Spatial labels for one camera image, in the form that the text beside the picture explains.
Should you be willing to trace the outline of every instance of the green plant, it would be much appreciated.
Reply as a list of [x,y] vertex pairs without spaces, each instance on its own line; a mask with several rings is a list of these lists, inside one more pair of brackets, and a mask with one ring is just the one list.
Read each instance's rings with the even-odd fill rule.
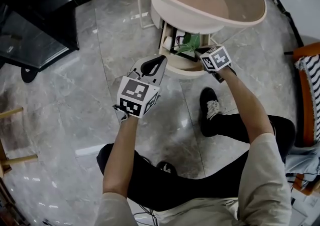
[[176,47],[179,47],[177,54],[190,51],[194,52],[197,48],[200,47],[200,34],[194,34],[191,35],[190,33],[186,32],[183,36],[182,44],[179,44],[180,36],[177,37],[177,43],[178,45]]

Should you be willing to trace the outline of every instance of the white cube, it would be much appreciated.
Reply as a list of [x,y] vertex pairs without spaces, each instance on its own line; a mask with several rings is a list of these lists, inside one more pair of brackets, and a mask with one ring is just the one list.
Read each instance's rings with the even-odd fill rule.
[[206,71],[218,71],[231,63],[229,54],[224,46],[215,46],[200,56]]
[[117,104],[135,117],[142,118],[155,105],[160,88],[124,76],[117,93]]

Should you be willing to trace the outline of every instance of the shirt sleeve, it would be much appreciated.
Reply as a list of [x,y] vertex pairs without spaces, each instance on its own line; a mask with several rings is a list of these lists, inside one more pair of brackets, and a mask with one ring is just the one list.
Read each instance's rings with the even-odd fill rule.
[[276,138],[258,136],[250,145],[239,187],[239,219],[254,226],[284,226],[291,217],[290,188]]
[[104,193],[94,226],[138,225],[125,197],[117,193]]

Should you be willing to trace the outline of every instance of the person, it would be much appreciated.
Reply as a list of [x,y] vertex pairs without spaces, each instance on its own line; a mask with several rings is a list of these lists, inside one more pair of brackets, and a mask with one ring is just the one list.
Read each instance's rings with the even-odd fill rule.
[[135,151],[138,118],[129,117],[115,143],[105,145],[97,156],[104,177],[95,226],[136,226],[127,197],[156,211],[159,222],[168,226],[289,224],[291,199],[283,161],[295,127],[288,119],[268,116],[229,67],[218,73],[239,114],[221,114],[215,92],[205,88],[200,95],[201,132],[250,143],[249,150],[206,178],[179,177],[171,164],[154,167]]

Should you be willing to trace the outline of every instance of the black and white striped cushion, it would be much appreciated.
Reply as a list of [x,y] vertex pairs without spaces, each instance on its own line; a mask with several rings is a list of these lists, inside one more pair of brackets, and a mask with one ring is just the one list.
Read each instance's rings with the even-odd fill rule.
[[320,140],[320,56],[301,58],[295,65],[305,71],[308,78],[314,111],[314,142],[317,143]]

